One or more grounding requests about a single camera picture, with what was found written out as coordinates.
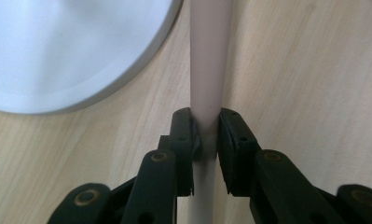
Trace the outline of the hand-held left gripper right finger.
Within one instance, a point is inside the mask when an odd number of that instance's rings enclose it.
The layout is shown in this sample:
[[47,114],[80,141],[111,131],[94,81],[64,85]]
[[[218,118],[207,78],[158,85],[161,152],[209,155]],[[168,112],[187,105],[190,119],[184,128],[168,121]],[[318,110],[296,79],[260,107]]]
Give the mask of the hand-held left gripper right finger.
[[261,149],[242,116],[223,108],[219,116],[218,157],[227,192],[251,197],[255,154]]

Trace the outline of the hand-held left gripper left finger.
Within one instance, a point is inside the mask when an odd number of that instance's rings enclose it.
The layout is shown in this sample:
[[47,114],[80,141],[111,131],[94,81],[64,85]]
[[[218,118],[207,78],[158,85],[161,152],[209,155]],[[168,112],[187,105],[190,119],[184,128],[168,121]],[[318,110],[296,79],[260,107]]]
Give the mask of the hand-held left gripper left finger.
[[170,133],[160,137],[158,149],[170,150],[175,155],[178,197],[194,194],[193,159],[199,143],[197,124],[190,108],[175,111],[172,114]]

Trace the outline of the beige silicone ladle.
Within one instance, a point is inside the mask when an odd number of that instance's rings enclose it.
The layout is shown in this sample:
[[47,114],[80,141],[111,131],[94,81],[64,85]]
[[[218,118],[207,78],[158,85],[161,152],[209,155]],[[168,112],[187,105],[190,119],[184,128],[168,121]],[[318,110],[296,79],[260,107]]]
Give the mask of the beige silicone ladle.
[[190,0],[190,111],[200,147],[187,224],[214,223],[215,163],[234,0]]

